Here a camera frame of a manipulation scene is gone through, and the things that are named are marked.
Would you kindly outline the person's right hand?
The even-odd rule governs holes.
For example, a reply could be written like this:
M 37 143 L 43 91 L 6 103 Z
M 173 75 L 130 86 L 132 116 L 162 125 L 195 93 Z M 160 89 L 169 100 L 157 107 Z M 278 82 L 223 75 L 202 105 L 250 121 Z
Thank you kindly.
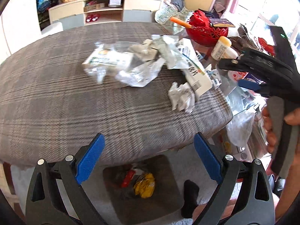
M 267 135 L 266 135 L 267 150 L 269 153 L 273 153 L 275 150 L 276 144 L 278 143 L 278 138 L 276 137 L 275 132 L 273 131 L 273 124 L 272 124 L 271 116 L 269 114 L 267 107 L 263 108 L 262 116 L 264 119 L 264 128 L 267 132 Z M 284 117 L 284 122 L 291 126 L 299 125 L 299 108 L 297 108 L 296 110 L 287 114 Z

